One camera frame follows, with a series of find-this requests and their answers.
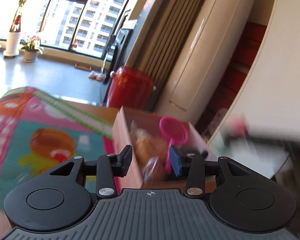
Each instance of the play mat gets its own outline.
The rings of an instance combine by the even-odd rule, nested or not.
[[[32,87],[0,99],[0,239],[11,227],[3,211],[16,186],[75,155],[86,161],[113,153],[112,124]],[[95,192],[95,177],[86,188]]]

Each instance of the tiled floor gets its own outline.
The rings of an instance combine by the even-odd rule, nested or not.
[[[101,104],[106,86],[89,79],[88,74],[74,65],[42,58],[34,63],[24,63],[22,56],[4,59],[0,52],[0,97],[11,89],[33,86],[82,103]]]

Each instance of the window frame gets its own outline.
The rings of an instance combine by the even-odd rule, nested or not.
[[[42,21],[41,21],[40,30],[39,30],[40,32],[43,31],[44,26],[45,26],[46,21],[47,21],[47,18],[48,18],[48,14],[49,14],[49,12],[51,10],[51,7],[52,7],[51,1],[52,0],[49,0],[49,2],[47,4],[47,7],[46,7],[46,10],[44,12],[44,15],[43,15],[43,18],[42,18]],[[114,34],[114,32],[115,32],[115,30],[117,28],[117,25],[118,25],[118,23],[120,21],[120,18],[122,17],[123,12],[124,12],[124,10],[126,8],[127,3],[129,2],[129,0],[124,0],[124,2],[122,4],[122,7],[121,7],[120,11],[117,14],[116,20],[113,23],[113,27],[111,28],[108,40],[106,41],[106,45],[104,46],[105,48],[104,48],[104,50],[102,52],[102,56],[101,57],[97,57],[97,56],[86,54],[84,52],[76,51],[76,50],[74,50],[72,48],[72,45],[74,44],[74,41],[76,40],[76,36],[78,34],[79,27],[81,26],[82,20],[84,20],[83,19],[83,17],[84,17],[83,12],[86,12],[89,9],[90,3],[88,3],[89,0],[67,0],[67,1],[77,2],[77,3],[81,3],[81,4],[84,5],[83,8],[82,8],[82,10],[81,10],[81,12],[80,12],[80,14],[78,14],[78,21],[75,24],[74,32],[72,34],[72,38],[71,38],[69,47],[68,48],[62,48],[62,47],[59,47],[59,46],[55,46],[53,44],[49,44],[49,45],[41,44],[41,46],[42,47],[47,47],[47,48],[58,48],[59,50],[62,50],[62,51],[68,51],[68,52],[71,52],[71,53],[81,54],[81,55],[85,55],[87,57],[93,57],[93,58],[98,58],[100,60],[104,60],[106,58],[106,54],[107,54],[106,48],[108,46],[110,37]]]

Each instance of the white air conditioner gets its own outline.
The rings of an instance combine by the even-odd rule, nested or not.
[[[218,86],[254,0],[205,0],[155,112],[195,124]]]
[[[254,0],[146,0],[119,65],[154,80],[146,110],[197,122],[237,46]]]

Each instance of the silver rivet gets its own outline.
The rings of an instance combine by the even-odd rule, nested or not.
[[[198,188],[198,187],[191,187],[187,190],[187,193],[193,196],[197,196],[202,194],[202,189]]]
[[[101,190],[99,190],[99,194],[103,196],[110,196],[114,193],[114,190],[109,187],[104,187]]]

